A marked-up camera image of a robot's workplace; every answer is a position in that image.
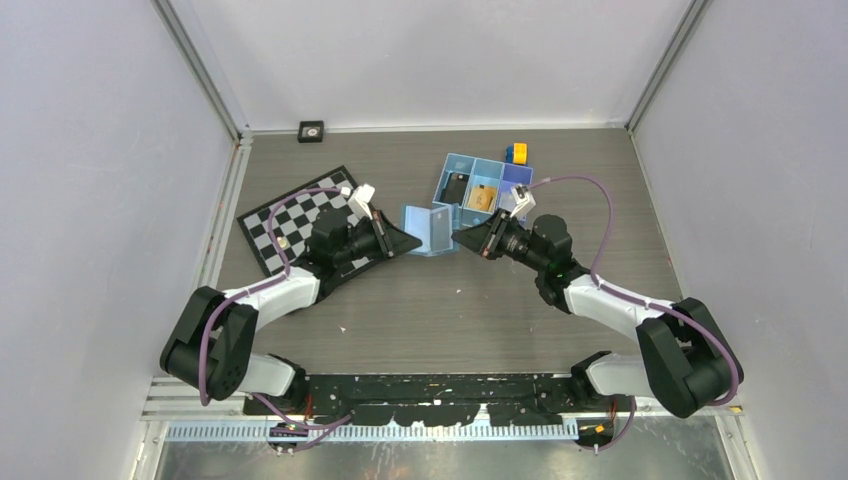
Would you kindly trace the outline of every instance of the small black box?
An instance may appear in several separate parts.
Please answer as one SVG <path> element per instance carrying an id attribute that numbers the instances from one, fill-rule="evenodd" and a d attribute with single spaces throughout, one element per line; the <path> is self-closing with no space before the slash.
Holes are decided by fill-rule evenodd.
<path id="1" fill-rule="evenodd" d="M 439 201 L 442 203 L 456 203 L 462 205 L 465 198 L 465 187 L 468 186 L 468 175 L 463 173 L 451 173 L 447 185 L 442 190 Z"/>
<path id="2" fill-rule="evenodd" d="M 324 140 L 324 121 L 300 122 L 297 129 L 297 141 L 300 143 L 320 143 Z"/>

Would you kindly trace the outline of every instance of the yellow block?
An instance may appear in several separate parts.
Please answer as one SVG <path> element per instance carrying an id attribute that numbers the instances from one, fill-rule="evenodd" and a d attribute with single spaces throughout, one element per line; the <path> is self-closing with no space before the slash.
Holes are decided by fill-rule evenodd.
<path id="1" fill-rule="evenodd" d="M 514 143 L 512 145 L 512 163 L 516 165 L 527 165 L 526 143 Z"/>

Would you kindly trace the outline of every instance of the metal frame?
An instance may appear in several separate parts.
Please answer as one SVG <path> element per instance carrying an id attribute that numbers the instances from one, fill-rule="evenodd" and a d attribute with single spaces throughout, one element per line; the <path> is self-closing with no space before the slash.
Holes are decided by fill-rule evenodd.
<path id="1" fill-rule="evenodd" d="M 183 0 L 151 0 L 151 3 L 159 12 L 163 23 L 171 33 L 177 48 L 182 53 L 189 65 L 192 74 L 198 81 L 199 86 L 207 96 L 216 114 L 221 119 L 227 132 L 237 141 L 237 148 L 233 159 L 224 178 L 219 208 L 215 213 L 209 244 L 202 265 L 195 276 L 195 283 L 200 285 L 212 285 L 217 283 L 224 257 L 227 240 L 232 227 L 235 214 L 235 206 L 241 191 L 242 181 L 247 168 L 254 134 L 267 135 L 278 133 L 295 133 L 292 131 L 278 132 L 251 132 L 249 125 L 241 113 L 235 95 L 229 89 L 223 71 L 217 65 L 211 46 L 203 35 L 202 28 L 198 22 L 187 18 L 191 15 L 190 5 Z M 710 0 L 692 0 L 686 13 L 678 25 L 672 40 L 659 61 L 655 71 L 626 124 L 606 123 L 602 125 L 478 125 L 478 126 L 447 126 L 447 127 L 382 127 L 382 128 L 357 128 L 357 129 L 331 129 L 333 132 L 396 132 L 396 131 L 441 131 L 441 130 L 498 130 L 498 129 L 556 129 L 556 128 L 620 128 L 625 127 L 631 133 L 638 127 L 639 122 L 645 114 L 669 69 L 679 56 L 680 51 L 697 26 L 704 10 Z M 210 75 L 213 68 L 216 75 Z M 639 150 L 634 149 L 637 157 Z M 162 448 L 165 443 L 169 424 L 176 420 L 218 420 L 218 421 L 244 421 L 276 419 L 269 417 L 246 417 L 242 414 L 243 394 L 236 394 L 222 402 L 212 402 L 208 407 L 201 407 L 197 391 L 192 387 L 173 377 L 157 377 L 153 379 L 147 402 L 144 405 L 139 423 L 137 435 L 139 447 L 133 452 L 131 459 L 131 471 L 129 478 L 132 480 L 152 480 L 155 477 Z M 654 399 L 638 399 L 638 410 L 636 415 L 640 417 L 663 417 L 671 416 Z M 748 440 L 744 433 L 746 418 L 740 407 L 705 407 L 696 415 L 713 416 L 722 436 L 724 448 L 730 460 L 733 473 L 739 479 L 757 479 L 757 469 L 752 461 Z M 481 418 L 486 417 L 485 411 L 481 411 Z M 595 413 L 564 414 L 564 418 L 594 418 Z M 626 412 L 619 412 L 619 418 L 626 417 Z"/>
<path id="2" fill-rule="evenodd" d="M 220 90 L 216 87 L 215 82 L 212 80 L 212 76 L 209 74 L 209 70 L 200 58 L 200 54 L 198 53 L 195 44 L 192 42 L 192 39 L 189 37 L 185 25 L 181 21 L 180 16 L 177 14 L 171 0 L 151 0 L 151 3 L 162 18 L 162 23 L 165 24 L 165 27 L 171 34 L 171 37 L 174 39 L 177 49 L 183 55 L 186 64 L 188 64 L 191 69 L 192 75 L 194 75 L 194 78 L 200 84 L 201 90 L 203 90 L 204 95 L 206 95 L 206 98 L 209 100 L 209 103 L 212 105 L 212 108 L 215 110 L 218 118 L 221 119 L 221 123 L 224 125 L 227 133 L 230 134 L 230 137 L 234 141 L 239 140 L 242 128 L 236 124 L 232 112 L 229 108 L 227 108 L 227 103 L 224 102 L 224 99 L 221 97 Z M 244 128 L 246 129 L 247 123 L 243 122 L 242 124 L 245 125 Z"/>
<path id="3" fill-rule="evenodd" d="M 742 427 L 743 418 L 716 417 L 716 426 L 733 476 L 737 480 L 758 480 L 760 475 L 748 449 L 748 439 Z"/>
<path id="4" fill-rule="evenodd" d="M 182 420 L 170 422 L 165 440 L 168 442 L 227 442 L 256 443 L 272 440 L 270 429 L 277 420 Z M 558 425 L 492 426 L 488 419 L 475 418 L 467 425 L 427 427 L 421 424 L 399 428 L 398 425 L 365 426 L 342 425 L 326 436 L 312 430 L 308 435 L 293 439 L 295 442 L 369 443 L 375 442 L 468 442 L 485 438 L 486 441 L 527 440 L 577 440 L 580 438 L 577 419 L 564 418 Z"/>
<path id="5" fill-rule="evenodd" d="M 654 69 L 648 85 L 639 97 L 639 101 L 636 102 L 636 108 L 633 110 L 633 114 L 630 115 L 630 120 L 625 125 L 628 132 L 634 132 L 636 127 L 639 126 L 639 122 L 642 121 L 645 111 L 651 105 L 669 70 L 674 65 L 675 60 L 677 60 L 681 50 L 686 45 L 686 41 L 695 30 L 695 27 L 697 27 L 705 9 L 711 2 L 712 0 L 692 0 L 689 4 L 689 8 L 686 9 L 686 13 L 683 14 L 683 18 L 677 25 L 677 30 L 674 31 L 674 35 L 671 37 L 671 43 L 669 43 L 668 48 L 663 53 L 660 62 L 657 64 L 657 68 Z"/>

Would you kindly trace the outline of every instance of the blue box lid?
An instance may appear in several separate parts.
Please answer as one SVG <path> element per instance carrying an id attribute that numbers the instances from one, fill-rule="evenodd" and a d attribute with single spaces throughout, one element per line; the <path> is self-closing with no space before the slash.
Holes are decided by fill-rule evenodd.
<path id="1" fill-rule="evenodd" d="M 421 240 L 421 246 L 409 252 L 412 255 L 432 257 L 459 251 L 459 244 L 451 234 L 459 228 L 457 205 L 444 205 L 433 209 L 404 205 L 401 212 L 401 229 Z"/>

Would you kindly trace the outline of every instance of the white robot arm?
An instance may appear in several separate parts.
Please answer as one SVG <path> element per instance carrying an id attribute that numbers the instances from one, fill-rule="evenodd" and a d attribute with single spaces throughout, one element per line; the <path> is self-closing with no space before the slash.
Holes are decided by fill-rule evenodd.
<path id="1" fill-rule="evenodd" d="M 512 194 L 512 213 L 498 210 L 486 222 L 455 232 L 453 239 L 488 260 L 506 255 L 523 263 L 538 273 L 536 287 L 546 303 L 639 344 L 641 355 L 599 352 L 572 368 L 589 395 L 655 397 L 671 413 L 688 417 L 728 391 L 731 369 L 741 382 L 742 368 L 703 303 L 649 298 L 590 274 L 572 256 L 565 221 L 541 215 L 525 229 L 518 217 L 536 202 L 524 186 L 513 187 Z"/>
<path id="2" fill-rule="evenodd" d="M 348 199 L 358 219 L 356 225 L 349 225 L 341 210 L 322 211 L 312 224 L 306 252 L 292 262 L 285 281 L 274 282 L 286 275 L 281 272 L 244 288 L 195 290 L 162 351 L 160 367 L 198 387 L 204 327 L 219 305 L 236 298 L 214 320 L 214 329 L 220 332 L 216 339 L 208 340 L 206 393 L 216 400 L 235 391 L 273 397 L 286 394 L 303 369 L 286 359 L 252 353 L 256 331 L 322 301 L 365 270 L 353 269 L 352 261 L 368 257 L 368 265 L 373 266 L 421 246 L 419 239 L 392 225 L 383 212 L 371 206 L 373 194 L 374 188 L 365 184 Z"/>

